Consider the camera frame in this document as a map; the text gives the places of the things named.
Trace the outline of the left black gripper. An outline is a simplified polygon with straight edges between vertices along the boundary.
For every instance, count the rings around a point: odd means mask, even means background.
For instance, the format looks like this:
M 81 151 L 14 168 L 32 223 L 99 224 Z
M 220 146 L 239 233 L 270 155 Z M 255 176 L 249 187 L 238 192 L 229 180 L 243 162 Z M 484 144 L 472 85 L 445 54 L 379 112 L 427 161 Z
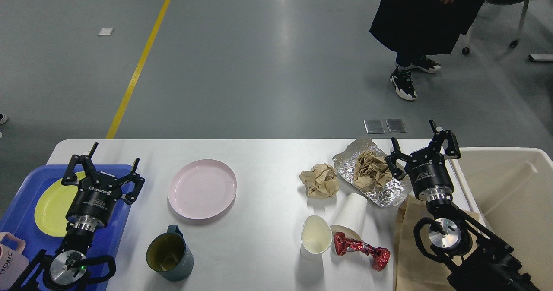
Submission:
M 104 172 L 98 173 L 92 162 L 98 145 L 99 143 L 95 142 L 88 155 L 73 155 L 61 178 L 63 186 L 78 186 L 77 194 L 66 214 L 69 226 L 74 229 L 95 231 L 106 228 L 118 199 L 121 198 L 127 205 L 132 205 L 146 182 L 137 173 L 139 158 L 135 159 L 130 173 L 120 179 Z M 86 175 L 81 181 L 75 174 L 77 165 L 81 165 Z M 133 183 L 133 190 L 122 193 L 122 187 L 130 182 Z

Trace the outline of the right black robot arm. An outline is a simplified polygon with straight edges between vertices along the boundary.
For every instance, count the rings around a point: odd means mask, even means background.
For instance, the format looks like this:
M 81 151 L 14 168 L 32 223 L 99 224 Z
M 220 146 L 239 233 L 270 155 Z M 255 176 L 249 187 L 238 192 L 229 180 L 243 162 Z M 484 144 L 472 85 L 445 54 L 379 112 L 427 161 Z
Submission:
M 454 184 L 445 166 L 460 159 L 452 130 L 430 120 L 433 137 L 426 147 L 404 154 L 397 138 L 385 161 L 393 177 L 408 176 L 413 193 L 425 202 L 428 218 L 413 228 L 416 247 L 428 259 L 448 267 L 448 283 L 457 291 L 535 291 L 529 273 L 520 273 L 513 248 L 454 204 Z

